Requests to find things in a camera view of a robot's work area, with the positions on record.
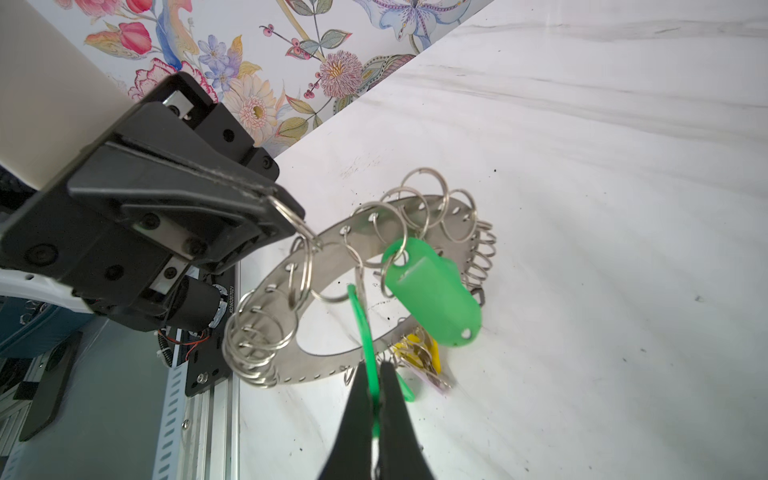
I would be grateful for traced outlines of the round metal key organizer disc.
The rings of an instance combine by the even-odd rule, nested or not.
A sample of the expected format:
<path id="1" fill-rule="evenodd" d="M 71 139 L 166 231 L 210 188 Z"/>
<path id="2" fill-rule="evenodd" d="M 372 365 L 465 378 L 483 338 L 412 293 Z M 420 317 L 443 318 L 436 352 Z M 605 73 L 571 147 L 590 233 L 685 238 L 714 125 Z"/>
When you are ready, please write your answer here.
<path id="1" fill-rule="evenodd" d="M 353 347 L 312 352 L 301 342 L 320 329 L 311 313 L 352 309 L 349 284 L 363 297 L 376 356 L 408 334 L 427 333 L 384 283 L 382 254 L 398 240 L 417 238 L 455 262 L 463 285 L 482 308 L 480 293 L 497 252 L 493 226 L 481 219 L 469 191 L 450 187 L 432 168 L 422 168 L 421 174 L 437 181 L 436 193 L 424 193 L 405 178 L 322 232 L 292 219 L 298 233 L 289 254 L 241 297 L 226 322 L 223 357 L 234 374 L 255 387 L 273 388 L 353 369 L 363 360 L 354 312 Z"/>

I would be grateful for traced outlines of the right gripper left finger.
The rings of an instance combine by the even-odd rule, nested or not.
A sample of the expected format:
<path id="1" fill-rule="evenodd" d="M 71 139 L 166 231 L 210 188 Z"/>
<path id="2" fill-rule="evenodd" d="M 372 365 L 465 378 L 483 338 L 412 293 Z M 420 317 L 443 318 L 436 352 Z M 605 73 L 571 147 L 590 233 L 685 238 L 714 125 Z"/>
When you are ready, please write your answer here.
<path id="1" fill-rule="evenodd" d="M 320 480 L 372 478 L 374 404 L 364 362 L 353 378 L 334 445 L 319 474 Z"/>

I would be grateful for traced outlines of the green key tag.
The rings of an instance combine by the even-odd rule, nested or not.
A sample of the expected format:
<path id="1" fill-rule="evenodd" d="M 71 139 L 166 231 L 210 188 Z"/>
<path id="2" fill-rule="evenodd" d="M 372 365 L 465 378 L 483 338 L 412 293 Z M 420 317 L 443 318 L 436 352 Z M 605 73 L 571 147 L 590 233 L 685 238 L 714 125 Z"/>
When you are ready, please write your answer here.
<path id="1" fill-rule="evenodd" d="M 360 334 L 363 364 L 368 381 L 368 391 L 374 413 L 372 435 L 375 439 L 377 439 L 380 435 L 380 422 L 378 420 L 378 412 L 380 409 L 380 382 L 378 377 L 378 367 L 373 337 L 365 309 L 362 306 L 362 295 L 357 292 L 357 288 L 352 284 L 347 286 L 347 294 L 352 305 L 356 324 Z"/>

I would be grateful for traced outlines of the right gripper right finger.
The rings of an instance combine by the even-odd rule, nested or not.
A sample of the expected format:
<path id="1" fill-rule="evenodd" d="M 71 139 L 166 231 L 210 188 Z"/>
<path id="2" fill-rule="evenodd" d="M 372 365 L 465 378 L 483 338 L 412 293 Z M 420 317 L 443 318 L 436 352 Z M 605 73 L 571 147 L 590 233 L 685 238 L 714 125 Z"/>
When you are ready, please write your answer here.
<path id="1" fill-rule="evenodd" d="M 379 378 L 377 478 L 434 479 L 417 440 L 394 366 L 382 362 Z"/>

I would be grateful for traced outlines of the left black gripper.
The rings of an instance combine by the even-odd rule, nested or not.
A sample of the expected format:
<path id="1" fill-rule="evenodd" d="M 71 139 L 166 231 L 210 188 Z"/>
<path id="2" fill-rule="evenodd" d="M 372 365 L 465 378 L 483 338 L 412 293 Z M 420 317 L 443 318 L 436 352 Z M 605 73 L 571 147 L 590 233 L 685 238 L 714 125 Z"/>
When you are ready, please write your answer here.
<path id="1" fill-rule="evenodd" d="M 164 78 L 1 226 L 1 265 L 67 286 L 138 331 L 200 332 L 226 307 L 219 275 L 295 233 L 278 168 L 188 73 Z"/>

